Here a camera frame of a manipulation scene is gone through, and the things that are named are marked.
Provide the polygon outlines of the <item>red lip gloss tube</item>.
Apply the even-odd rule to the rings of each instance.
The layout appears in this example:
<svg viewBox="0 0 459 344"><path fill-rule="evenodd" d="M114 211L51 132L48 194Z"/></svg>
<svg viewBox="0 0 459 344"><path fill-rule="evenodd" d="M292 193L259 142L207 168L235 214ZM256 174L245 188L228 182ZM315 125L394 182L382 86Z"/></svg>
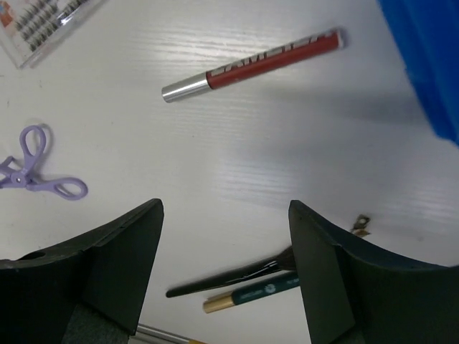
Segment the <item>red lip gloss tube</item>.
<svg viewBox="0 0 459 344"><path fill-rule="evenodd" d="M167 103L181 101L342 49L345 43L344 29L332 28L175 82L161 95Z"/></svg>

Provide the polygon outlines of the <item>green gold mascara pencil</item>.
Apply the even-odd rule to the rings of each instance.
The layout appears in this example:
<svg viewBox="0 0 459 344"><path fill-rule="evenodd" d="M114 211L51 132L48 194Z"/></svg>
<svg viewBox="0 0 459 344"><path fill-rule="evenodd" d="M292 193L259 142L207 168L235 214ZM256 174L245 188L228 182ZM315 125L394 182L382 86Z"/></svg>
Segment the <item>green gold mascara pencil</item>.
<svg viewBox="0 0 459 344"><path fill-rule="evenodd" d="M289 272L252 285L237 288L231 292L216 295L206 300L203 311L206 314L262 299L300 285L296 272Z"/></svg>

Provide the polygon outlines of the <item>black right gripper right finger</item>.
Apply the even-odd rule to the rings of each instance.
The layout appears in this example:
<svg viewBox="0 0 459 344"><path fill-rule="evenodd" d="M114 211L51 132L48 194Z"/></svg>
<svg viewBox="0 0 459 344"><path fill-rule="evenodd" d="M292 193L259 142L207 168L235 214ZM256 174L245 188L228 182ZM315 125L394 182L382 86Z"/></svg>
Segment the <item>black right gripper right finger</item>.
<svg viewBox="0 0 459 344"><path fill-rule="evenodd" d="M456 343L458 268L365 241L293 200L290 237L312 343Z"/></svg>

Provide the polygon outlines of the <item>silver small tool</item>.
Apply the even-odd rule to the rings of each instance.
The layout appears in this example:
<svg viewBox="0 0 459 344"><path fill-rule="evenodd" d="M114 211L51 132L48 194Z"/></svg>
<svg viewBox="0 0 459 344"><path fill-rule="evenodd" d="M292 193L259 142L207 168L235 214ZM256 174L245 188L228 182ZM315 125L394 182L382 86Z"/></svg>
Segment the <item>silver small tool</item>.
<svg viewBox="0 0 459 344"><path fill-rule="evenodd" d="M371 219L364 214L360 214L357 216L356 221L354 222L354 225L350 229L350 232L360 238L366 237L370 235L370 232L368 231L367 227L370 223Z"/></svg>

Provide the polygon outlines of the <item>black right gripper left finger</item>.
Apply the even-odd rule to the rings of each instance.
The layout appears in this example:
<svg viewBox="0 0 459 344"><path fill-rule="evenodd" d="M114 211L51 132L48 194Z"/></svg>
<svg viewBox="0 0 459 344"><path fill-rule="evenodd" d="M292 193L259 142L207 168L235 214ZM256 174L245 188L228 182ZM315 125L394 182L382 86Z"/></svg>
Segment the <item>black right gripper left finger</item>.
<svg viewBox="0 0 459 344"><path fill-rule="evenodd" d="M127 343L136 333L164 221L151 199L117 219L1 261L3 343Z"/></svg>

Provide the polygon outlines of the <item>purple eyelash curler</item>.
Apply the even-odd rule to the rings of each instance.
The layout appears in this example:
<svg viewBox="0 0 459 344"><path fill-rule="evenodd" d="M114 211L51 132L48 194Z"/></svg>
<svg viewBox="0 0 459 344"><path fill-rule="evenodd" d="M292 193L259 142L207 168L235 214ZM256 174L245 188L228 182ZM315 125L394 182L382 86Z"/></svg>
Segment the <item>purple eyelash curler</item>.
<svg viewBox="0 0 459 344"><path fill-rule="evenodd" d="M38 144L34 153L29 149L27 136L33 132L38 136ZM16 163L13 156L1 162L1 189L23 188L31 192L47 191L68 201L77 201L87 196L87 185L78 178L66 177L44 180L37 169L44 157L47 146L45 131L38 125L27 126L19 135L19 144L23 153L23 164L18 168L10 165Z"/></svg>

